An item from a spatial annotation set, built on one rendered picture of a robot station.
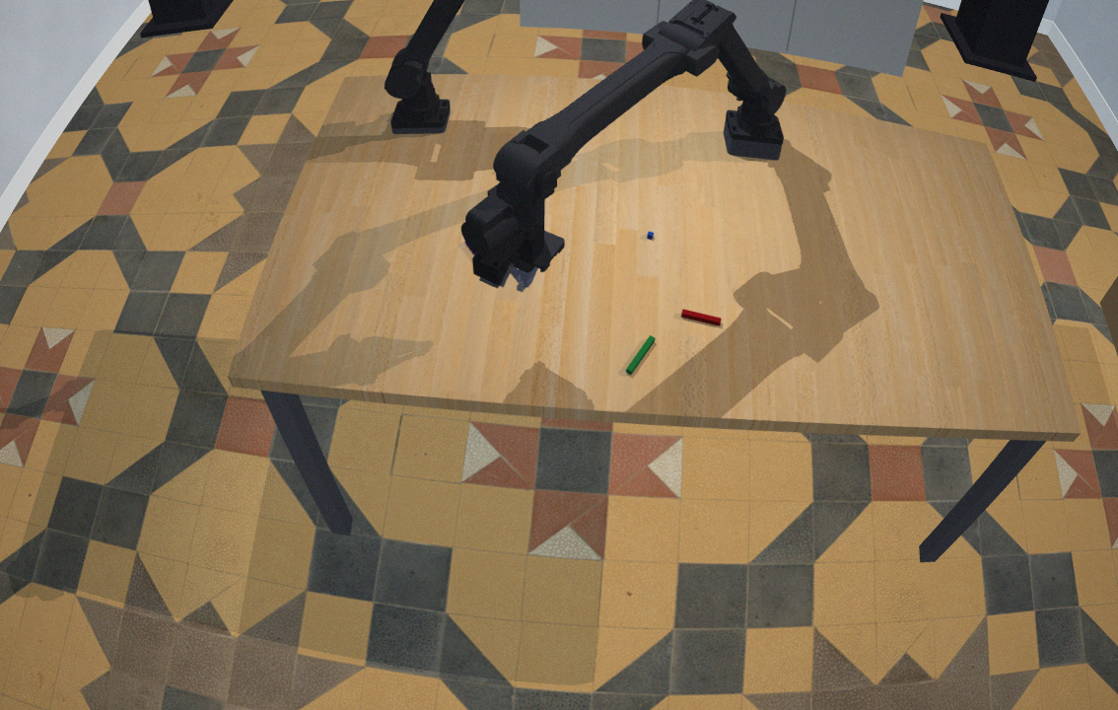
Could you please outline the green rod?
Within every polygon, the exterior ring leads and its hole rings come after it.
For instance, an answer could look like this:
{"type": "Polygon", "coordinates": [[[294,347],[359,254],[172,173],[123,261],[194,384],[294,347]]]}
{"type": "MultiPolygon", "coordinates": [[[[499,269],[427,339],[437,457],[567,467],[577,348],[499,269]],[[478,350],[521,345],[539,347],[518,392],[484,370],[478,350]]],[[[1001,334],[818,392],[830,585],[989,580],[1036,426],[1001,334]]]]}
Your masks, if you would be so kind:
{"type": "Polygon", "coordinates": [[[642,361],[642,358],[644,358],[644,356],[648,354],[651,345],[653,345],[655,340],[657,340],[656,337],[650,337],[648,340],[646,340],[646,342],[644,343],[644,345],[641,347],[639,352],[637,352],[637,356],[635,356],[634,360],[631,361],[631,365],[628,365],[626,369],[626,373],[628,373],[628,376],[632,376],[632,373],[634,373],[634,370],[637,367],[639,367],[639,361],[642,361]]]}

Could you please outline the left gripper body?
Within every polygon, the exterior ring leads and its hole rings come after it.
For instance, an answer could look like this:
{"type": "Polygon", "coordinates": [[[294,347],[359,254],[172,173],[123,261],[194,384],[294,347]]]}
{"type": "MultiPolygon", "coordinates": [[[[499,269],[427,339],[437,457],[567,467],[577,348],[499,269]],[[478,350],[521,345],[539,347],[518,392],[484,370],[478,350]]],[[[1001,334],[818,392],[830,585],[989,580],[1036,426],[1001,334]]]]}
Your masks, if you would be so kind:
{"type": "MultiPolygon", "coordinates": [[[[544,223],[540,223],[539,225],[536,226],[536,228],[528,228],[528,229],[519,228],[519,231],[533,231],[536,229],[541,228],[542,225],[544,225],[544,223]]],[[[514,267],[517,269],[522,269],[522,271],[532,271],[534,268],[540,268],[540,271],[546,271],[547,268],[549,268],[550,261],[553,261],[556,254],[560,254],[560,252],[562,252],[563,246],[565,246],[565,240],[562,237],[556,237],[556,235],[549,231],[544,231],[544,250],[539,255],[539,257],[536,261],[533,261],[532,265],[530,265],[530,262],[518,259],[514,267]]]]}

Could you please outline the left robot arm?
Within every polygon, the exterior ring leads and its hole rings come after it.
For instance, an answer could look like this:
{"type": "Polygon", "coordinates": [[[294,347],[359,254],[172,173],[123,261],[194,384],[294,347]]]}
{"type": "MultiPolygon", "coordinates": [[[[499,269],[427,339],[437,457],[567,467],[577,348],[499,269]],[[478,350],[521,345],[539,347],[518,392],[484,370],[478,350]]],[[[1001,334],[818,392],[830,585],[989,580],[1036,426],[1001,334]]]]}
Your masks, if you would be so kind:
{"type": "Polygon", "coordinates": [[[786,87],[757,66],[736,34],[735,19],[735,12],[722,6],[691,0],[670,22],[663,20],[642,35],[646,53],[508,141],[493,159],[500,183],[470,208],[461,224],[461,236],[476,252],[473,274],[487,286],[504,288],[518,259],[532,264],[544,250],[544,225],[533,231],[519,228],[544,223],[544,199],[555,193],[562,168],[571,165],[579,149],[604,127],[673,76],[688,72],[698,77],[720,59],[729,70],[729,93],[742,101],[742,106],[727,108],[730,138],[783,145],[783,127],[774,113],[783,106],[786,87]]]}

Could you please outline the dark red rod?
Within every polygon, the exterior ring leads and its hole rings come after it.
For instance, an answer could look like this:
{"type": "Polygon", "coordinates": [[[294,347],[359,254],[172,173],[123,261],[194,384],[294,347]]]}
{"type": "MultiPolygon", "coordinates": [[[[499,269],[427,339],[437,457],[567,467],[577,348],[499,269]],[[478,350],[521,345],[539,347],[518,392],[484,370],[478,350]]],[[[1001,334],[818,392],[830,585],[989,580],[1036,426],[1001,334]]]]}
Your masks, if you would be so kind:
{"type": "Polygon", "coordinates": [[[704,314],[700,314],[700,312],[691,312],[688,310],[682,310],[681,318],[686,318],[690,320],[701,320],[702,322],[713,324],[714,326],[720,326],[721,324],[721,318],[708,316],[704,314]]]}

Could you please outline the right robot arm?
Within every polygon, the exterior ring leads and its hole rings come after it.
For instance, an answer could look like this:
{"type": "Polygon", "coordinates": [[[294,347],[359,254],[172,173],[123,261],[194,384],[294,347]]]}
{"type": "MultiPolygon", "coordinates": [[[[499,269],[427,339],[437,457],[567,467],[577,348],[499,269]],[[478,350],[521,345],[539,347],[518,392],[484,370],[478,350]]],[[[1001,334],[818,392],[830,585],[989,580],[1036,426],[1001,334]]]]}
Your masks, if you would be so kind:
{"type": "Polygon", "coordinates": [[[390,121],[391,127],[445,127],[451,113],[451,100],[439,100],[439,95],[434,94],[436,87],[427,68],[430,55],[436,50],[436,46],[451,27],[464,1],[434,0],[416,29],[411,42],[407,44],[409,45],[407,50],[405,46],[395,55],[392,66],[383,82],[386,92],[401,100],[397,101],[390,121]],[[398,106],[400,103],[401,111],[398,106]]]}

